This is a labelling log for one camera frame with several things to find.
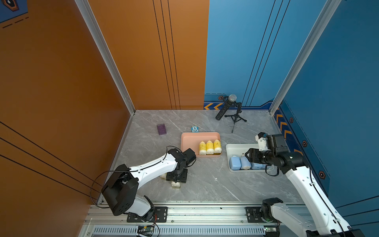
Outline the blue sharpener with red cap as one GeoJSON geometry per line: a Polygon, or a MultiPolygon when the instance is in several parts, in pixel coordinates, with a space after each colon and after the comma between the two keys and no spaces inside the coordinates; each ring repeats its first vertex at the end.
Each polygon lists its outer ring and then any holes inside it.
{"type": "Polygon", "coordinates": [[[241,163],[241,170],[250,170],[251,169],[251,163],[248,160],[248,158],[245,156],[245,154],[242,154],[240,157],[240,163],[241,163]]]}

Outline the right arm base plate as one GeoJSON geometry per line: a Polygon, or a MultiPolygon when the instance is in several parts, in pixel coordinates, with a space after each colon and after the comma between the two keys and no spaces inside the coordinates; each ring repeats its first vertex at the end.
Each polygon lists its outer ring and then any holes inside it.
{"type": "Polygon", "coordinates": [[[267,223],[267,220],[263,217],[261,207],[248,206],[245,211],[248,223],[267,223]]]}

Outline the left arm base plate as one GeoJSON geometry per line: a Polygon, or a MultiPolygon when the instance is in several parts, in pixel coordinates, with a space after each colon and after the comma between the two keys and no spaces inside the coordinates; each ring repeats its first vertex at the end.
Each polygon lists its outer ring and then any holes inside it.
{"type": "Polygon", "coordinates": [[[154,211],[149,211],[144,216],[138,216],[134,213],[127,215],[127,223],[166,223],[168,217],[168,207],[158,206],[154,211]]]}

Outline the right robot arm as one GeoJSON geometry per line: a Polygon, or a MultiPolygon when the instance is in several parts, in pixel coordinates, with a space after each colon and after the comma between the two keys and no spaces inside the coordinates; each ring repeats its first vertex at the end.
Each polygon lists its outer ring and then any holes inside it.
{"type": "Polygon", "coordinates": [[[261,217],[267,223],[284,224],[299,237],[362,237],[364,234],[339,214],[319,186],[303,155],[290,152],[282,134],[264,132],[255,137],[258,148],[251,148],[246,156],[249,161],[274,166],[294,185],[311,214],[310,223],[290,210],[279,198],[262,201],[261,217]]]}

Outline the pink plastic tray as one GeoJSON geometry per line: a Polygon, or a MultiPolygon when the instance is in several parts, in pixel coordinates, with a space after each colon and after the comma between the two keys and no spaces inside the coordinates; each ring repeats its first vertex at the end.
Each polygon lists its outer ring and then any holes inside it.
{"type": "Polygon", "coordinates": [[[220,154],[215,155],[200,155],[199,144],[201,141],[205,143],[207,141],[214,142],[215,140],[221,141],[220,134],[218,132],[184,132],[181,136],[181,150],[184,152],[187,149],[192,149],[195,152],[197,158],[218,158],[220,154]]]}

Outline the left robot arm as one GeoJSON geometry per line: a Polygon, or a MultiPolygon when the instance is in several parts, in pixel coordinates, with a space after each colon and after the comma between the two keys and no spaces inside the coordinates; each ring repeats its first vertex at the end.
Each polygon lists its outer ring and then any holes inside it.
{"type": "Polygon", "coordinates": [[[162,157],[149,163],[118,166],[102,187],[102,195],[114,216],[132,214],[144,222],[156,221],[159,211],[147,196],[137,194],[139,188],[162,175],[175,184],[186,183],[188,168],[195,161],[192,149],[181,151],[171,146],[162,157]]]}

